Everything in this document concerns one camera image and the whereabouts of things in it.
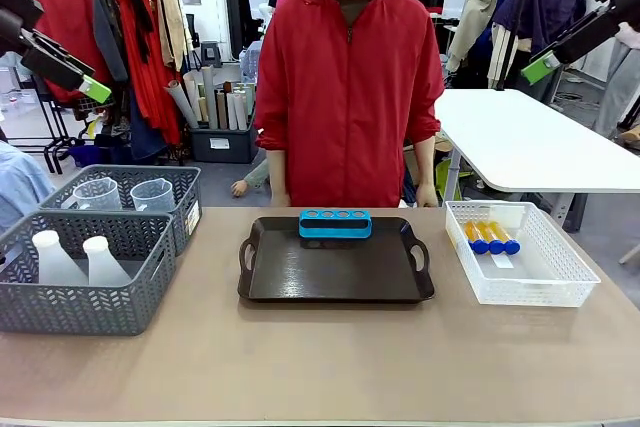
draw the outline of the clear plastic cup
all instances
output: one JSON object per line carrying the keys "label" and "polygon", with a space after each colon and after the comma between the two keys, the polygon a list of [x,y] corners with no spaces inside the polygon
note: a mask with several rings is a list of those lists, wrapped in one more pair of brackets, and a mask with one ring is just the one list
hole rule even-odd
{"label": "clear plastic cup", "polygon": [[80,210],[122,210],[118,183],[111,177],[90,180],[73,189]]}
{"label": "clear plastic cup", "polygon": [[142,182],[131,189],[136,210],[144,212],[171,212],[176,208],[173,184],[167,179]]}

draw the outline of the black tray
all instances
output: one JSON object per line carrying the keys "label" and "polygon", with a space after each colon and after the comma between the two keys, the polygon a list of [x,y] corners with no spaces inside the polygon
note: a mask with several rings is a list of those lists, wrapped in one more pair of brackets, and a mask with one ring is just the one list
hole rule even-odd
{"label": "black tray", "polygon": [[[429,253],[405,219],[374,218],[367,240],[308,240],[297,217],[256,220],[240,247],[238,294],[258,302],[418,303],[430,299]],[[255,253],[250,260],[248,249]],[[424,265],[411,253],[419,247]]]}

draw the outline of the blue cap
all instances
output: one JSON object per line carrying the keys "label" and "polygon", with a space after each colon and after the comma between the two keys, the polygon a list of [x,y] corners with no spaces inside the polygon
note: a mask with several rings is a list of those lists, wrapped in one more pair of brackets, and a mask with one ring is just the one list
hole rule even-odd
{"label": "blue cap", "polygon": [[493,255],[500,255],[504,252],[504,244],[499,240],[494,240],[489,244],[489,252]]}
{"label": "blue cap", "polygon": [[489,252],[489,242],[486,240],[476,240],[475,242],[469,241],[469,247],[476,254],[484,255]]}
{"label": "blue cap", "polygon": [[504,251],[507,255],[515,255],[520,252],[520,243],[516,240],[508,240],[504,244]]}

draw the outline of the brown table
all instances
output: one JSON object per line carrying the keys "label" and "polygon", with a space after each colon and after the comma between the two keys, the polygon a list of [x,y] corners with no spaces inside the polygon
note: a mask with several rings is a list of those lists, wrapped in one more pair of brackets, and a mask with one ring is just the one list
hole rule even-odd
{"label": "brown table", "polygon": [[443,211],[380,211],[409,219],[427,244],[432,301],[241,302],[238,248],[255,218],[275,214],[295,211],[205,209],[139,337],[0,335],[0,418],[272,426],[640,418],[640,313],[580,249],[603,280],[581,309],[482,306]]}

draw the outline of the test tube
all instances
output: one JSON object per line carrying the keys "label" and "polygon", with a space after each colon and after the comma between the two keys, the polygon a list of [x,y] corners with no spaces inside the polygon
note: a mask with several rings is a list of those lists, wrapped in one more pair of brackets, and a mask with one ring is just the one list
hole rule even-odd
{"label": "test tube", "polygon": [[484,240],[489,242],[489,252],[493,255],[499,255],[504,252],[504,243],[485,222],[478,222],[476,225],[478,226]]}
{"label": "test tube", "polygon": [[484,240],[482,234],[473,222],[467,222],[464,225],[464,231],[467,234],[471,250],[480,255],[489,252],[489,243]]}
{"label": "test tube", "polygon": [[520,242],[511,237],[506,230],[497,222],[490,222],[489,228],[504,244],[504,251],[508,255],[515,255],[520,252]]}

